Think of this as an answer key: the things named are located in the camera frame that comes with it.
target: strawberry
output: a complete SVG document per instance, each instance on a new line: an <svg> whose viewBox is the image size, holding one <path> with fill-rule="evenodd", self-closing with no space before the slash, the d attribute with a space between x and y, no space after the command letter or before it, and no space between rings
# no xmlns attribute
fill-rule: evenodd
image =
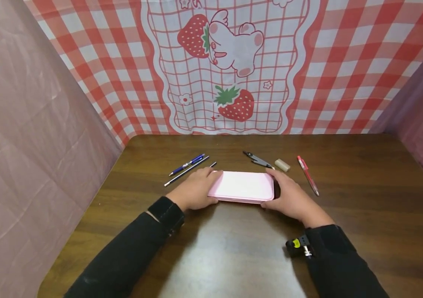
<svg viewBox="0 0 423 298"><path fill-rule="evenodd" d="M251 118L254 110L254 97L251 92L236 89L235 86L224 90L219 86L215 86L215 88L218 89L215 103L218 103L220 114L238 122L244 122Z"/></svg>
<svg viewBox="0 0 423 298"><path fill-rule="evenodd" d="M207 58L210 51L208 18L203 14L194 15L180 30L178 42L193 57Z"/></svg>

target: beige eraser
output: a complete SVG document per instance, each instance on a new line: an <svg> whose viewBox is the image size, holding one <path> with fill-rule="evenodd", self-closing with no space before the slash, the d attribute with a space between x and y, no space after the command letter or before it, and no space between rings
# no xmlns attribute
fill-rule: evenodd
<svg viewBox="0 0 423 298"><path fill-rule="evenodd" d="M289 171L289 169L291 168L290 165L288 165L287 163L283 162L282 160L278 159L274 162L274 164L276 164L276 166L283 170L284 172Z"/></svg>

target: hand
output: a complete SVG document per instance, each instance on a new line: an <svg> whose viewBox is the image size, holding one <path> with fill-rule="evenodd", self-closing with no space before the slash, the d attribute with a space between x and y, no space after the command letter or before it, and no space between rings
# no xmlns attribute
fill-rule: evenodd
<svg viewBox="0 0 423 298"><path fill-rule="evenodd" d="M210 167L199 169L166 197L177 204L182 211L197 210L216 204L218 199L208 197L208 192L222 174L223 171L213 173L213 168Z"/></svg>
<svg viewBox="0 0 423 298"><path fill-rule="evenodd" d="M286 216L297 219L306 228L317 228L318 226L334 224L331 217L293 179L277 170L266 169L266 171L279 183L281 197L266 201L261 204L261 207L276 210Z"/></svg>

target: red pen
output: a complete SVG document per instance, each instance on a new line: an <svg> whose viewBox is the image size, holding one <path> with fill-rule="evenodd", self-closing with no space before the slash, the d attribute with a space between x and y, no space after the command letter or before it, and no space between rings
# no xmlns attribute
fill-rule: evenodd
<svg viewBox="0 0 423 298"><path fill-rule="evenodd" d="M312 180L312 178L311 178L311 174L309 174L309 168L307 167L306 162L300 156L298 156L298 162L301 165L302 170L306 174L306 178L309 181L309 184L311 185L312 190L315 192L315 194L318 197L319 196L319 191L317 189L317 185L315 185L314 180Z"/></svg>

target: red and white checkered cloth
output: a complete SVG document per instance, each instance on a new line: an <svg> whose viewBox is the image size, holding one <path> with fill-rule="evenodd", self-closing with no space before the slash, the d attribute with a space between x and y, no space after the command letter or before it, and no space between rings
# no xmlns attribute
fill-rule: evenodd
<svg viewBox="0 0 423 298"><path fill-rule="evenodd" d="M423 0L222 2L26 0L123 145L136 134L367 132L423 61ZM264 36L248 76L177 41L193 16L220 10L233 35L252 23ZM220 114L217 85L248 90L252 116Z"/></svg>

